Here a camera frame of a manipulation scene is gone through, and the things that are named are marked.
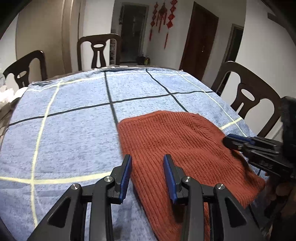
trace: chair back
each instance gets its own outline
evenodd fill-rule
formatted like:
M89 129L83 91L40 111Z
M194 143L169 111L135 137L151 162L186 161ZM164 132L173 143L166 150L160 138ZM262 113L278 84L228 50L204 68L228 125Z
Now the chair back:
M41 78L42 80L47 79L46 73L46 65L45 65L45 57L44 53L41 50L35 50L31 53L28 53L24 57L20 58L19 60L15 61L13 64L7 67L4 70L3 75L5 78L10 74L14 74L15 81L18 84L19 88L26 87L29 85L29 65L33 59L39 59L40 61L40 69L41 69ZM25 71L26 73L18 78L18 75Z
M78 40L77 43L77 59L78 59L78 70L82 70L82 64L81 64L81 44L83 42L90 42L91 48L94 52L94 56L91 62L91 68L98 68L96 63L98 59L98 51L100 52L100 63L101 67L106 66L106 60L103 54L103 51L106 47L106 41L109 39L115 39L116 40L116 65L120 65L120 47L121 47L121 37L118 34L100 34L100 35L91 35L91 36L85 36ZM95 45L101 44L103 46L101 47L95 47Z
M237 111L239 106L244 103L243 107L239 111L239 116L243 119L246 117L248 111L259 104L260 100L262 99L269 99L274 105L274 113L272 114L269 121L263 127L263 129L259 132L258 136L265 137L275 123L280 118L280 107L281 107L281 98L277 94L277 92L270 87L264 80L254 74L252 71L247 69L246 67L235 63L233 61L225 62L221 65L221 68L218 72L216 80L213 86L217 86L214 90L218 92L220 85L225 77L225 75L229 72L235 72L240 76L240 84L237 88L237 96L234 102L231 104L231 107ZM242 89L249 91L255 98L255 100L250 100L242 93Z

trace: blue gripper pad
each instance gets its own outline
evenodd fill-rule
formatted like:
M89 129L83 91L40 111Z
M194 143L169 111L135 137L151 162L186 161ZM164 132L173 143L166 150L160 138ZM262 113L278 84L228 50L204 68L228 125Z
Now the blue gripper pad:
M234 134L228 134L227 137L237 139L237 140L240 140L242 142L248 142L248 143L250 143L252 145L255 143L250 137L242 137L242 136L238 136L238 135L234 135Z
M176 192L176 181L174 179L174 175L172 172L172 168L174 168L175 165L172 161L172 158L170 155L165 155L163 158L163 170L165 173L165 180L168 187L168 193L170 196L170 199L175 204L177 202L177 192Z
M131 155L126 155L125 158L128 158L127 160L127 164L125 166L123 175L122 175L122 179L120 182L120 194L119 194L119 200L122 203L123 200L126 197L126 192L128 190L128 183L129 183L129 179L131 177L131 171L132 171L132 158Z

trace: dark line stripe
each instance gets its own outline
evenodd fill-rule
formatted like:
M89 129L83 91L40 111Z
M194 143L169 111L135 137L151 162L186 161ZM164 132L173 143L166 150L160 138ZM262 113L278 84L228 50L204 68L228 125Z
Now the dark line stripe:
M110 94L110 89L109 89L109 85L108 85L108 81L107 81L107 74L106 74L106 72L104 72L104 75L105 75L105 83L106 83L106 89L107 89L108 99L109 99L109 102L110 102L110 106L111 106L111 110L112 110L112 115L113 115L113 119L114 119L114 122L115 122L115 126L117 128L118 120L117 120L115 109L114 109L114 106L113 106L113 103L112 103L112 99L111 99L111 94Z
M165 97L165 96L175 95L175 94L192 94L192 93L196 93L196 92L201 92L201 93L203 93L203 91L174 92L174 93L169 93L169 94L165 94L165 95L154 95L154 96L145 96L145 97L136 97L136 98L131 98L131 99L117 100L117 101L113 101L112 103L115 104L115 103L121 103L121 102L125 102L125 101L130 101L130 100L158 98L158 97Z
M75 108L75 109L65 110L65 111L61 111L61 112L57 112L57 113L52 113L52 114L49 114L47 117L54 116L54 115L60 115L60 114L64 114L64 113L67 113L67 112L72 112L72 111L75 111L75 110L89 109L89 108L94 108L94 107L108 105L108 104L110 104L110 103L102 103L102 104L96 104L96 105L91 105L91 106L83 106L83 107L79 107L79 108ZM18 124L18 123L21 123L21 122L24 122L24 121L30 121L30 120L34 120L34 119L41 119L43 117L44 116L35 116L35 117L19 120L19 121L16 121L16 122L13 122L13 123L9 124L8 126L13 126L15 124Z
M179 106L181 106L181 108L183 109L183 110L185 110L186 112L188 112L188 110L186 110L185 109L185 107L183 106L183 105L181 105L181 103L177 100L177 98L170 92L170 91L168 91L168 89L164 86L164 85L162 85L160 82L158 82L155 78L153 78L152 77L152 75L148 72L148 70L146 69L146 72L150 75L150 77L152 78L152 79L154 79L161 87L163 87L165 90L166 90L166 92L168 92L169 93L169 95L170 96L172 96L173 98L174 98L174 100L177 102L177 104L179 105Z
M136 98L131 98L131 99L117 100L117 101L113 101L112 104L122 103L122 102L125 102L125 101L131 101L131 100L138 100L138 99L159 98L159 97L165 97L165 96L175 95L175 94L192 94L192 93L196 93L196 92L203 93L203 91L174 92L174 93L165 94L165 95L145 96L145 97L136 97ZM95 105L78 107L78 108L74 108L74 109L70 109L70 110L65 110L65 111L60 111L60 112L52 113L52 114L49 114L47 117L55 116L55 115L60 115L60 114L64 114L64 113L68 113L68 112L72 112L72 111L76 111L76 110L90 109L90 108L104 106L104 105L108 105L108 104L110 104L110 103L102 103L102 104L95 104ZM21 122L24 122L24 121L30 121L30 120L34 120L34 119L41 119L43 117L44 116L42 115L42 116L35 116L35 117L31 117L31 118L19 120L19 121L16 121L16 122L13 122L13 123L9 124L8 126L13 126L15 124L18 124L18 123L21 123Z

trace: door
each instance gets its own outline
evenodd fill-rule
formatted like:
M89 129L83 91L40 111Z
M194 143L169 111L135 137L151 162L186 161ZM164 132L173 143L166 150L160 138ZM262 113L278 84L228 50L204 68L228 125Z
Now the door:
M210 57L218 20L217 16L194 2L180 70L199 80Z
M242 34L244 31L244 27L232 24L231 32L230 32L230 37L228 41L228 46L226 48L226 53L225 57L222 61L222 63L227 62L227 61L234 61L237 58L237 53L239 51L240 43L242 41ZM228 81L228 78L230 76L230 73L227 73L225 78L223 79L221 86L219 87L219 90L217 92L217 95L221 96L222 91Z
M124 5L121 27L121 63L136 62L141 47L146 7Z

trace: red knit beanie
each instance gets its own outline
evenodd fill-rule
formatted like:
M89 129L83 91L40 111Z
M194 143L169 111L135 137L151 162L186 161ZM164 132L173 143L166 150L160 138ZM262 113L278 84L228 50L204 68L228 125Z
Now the red knit beanie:
M118 132L123 154L132 155L131 178L159 241L179 241L182 227L182 213L178 217L173 212L168 196L165 154L171 154L175 165L201 184L223 183L243 207L264 188L264 180L244 158L223 145L223 132L198 114L157 111L122 120ZM205 240L210 240L204 207Z

